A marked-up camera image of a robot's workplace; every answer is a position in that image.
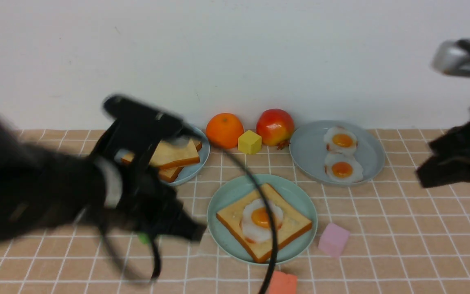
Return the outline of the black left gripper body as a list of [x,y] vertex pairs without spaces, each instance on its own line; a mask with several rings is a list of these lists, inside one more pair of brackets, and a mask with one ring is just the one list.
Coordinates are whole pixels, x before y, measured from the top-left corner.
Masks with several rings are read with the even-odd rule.
[[125,216],[135,233],[199,242],[207,225],[184,211],[175,188],[160,180],[151,159],[160,141],[204,137],[180,117],[127,95],[108,96],[103,109],[114,121],[90,158],[106,180],[104,206]]

